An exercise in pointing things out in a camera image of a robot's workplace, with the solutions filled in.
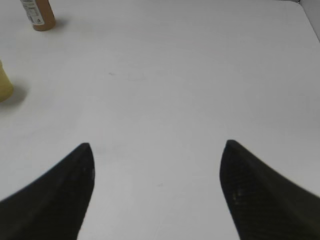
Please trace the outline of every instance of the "white table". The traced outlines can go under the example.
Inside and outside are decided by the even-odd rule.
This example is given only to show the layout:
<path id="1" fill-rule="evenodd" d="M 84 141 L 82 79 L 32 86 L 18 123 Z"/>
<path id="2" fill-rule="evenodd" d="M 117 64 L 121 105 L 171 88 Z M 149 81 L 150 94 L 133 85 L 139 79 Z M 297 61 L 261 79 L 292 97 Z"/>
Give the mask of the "white table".
<path id="1" fill-rule="evenodd" d="M 47 32 L 18 0 L 0 8 L 16 86 L 0 104 L 0 199 L 89 142 L 96 184 L 79 240 L 239 239 L 219 182 L 227 139 L 320 195 L 320 44 L 301 6 L 51 6 Z"/>

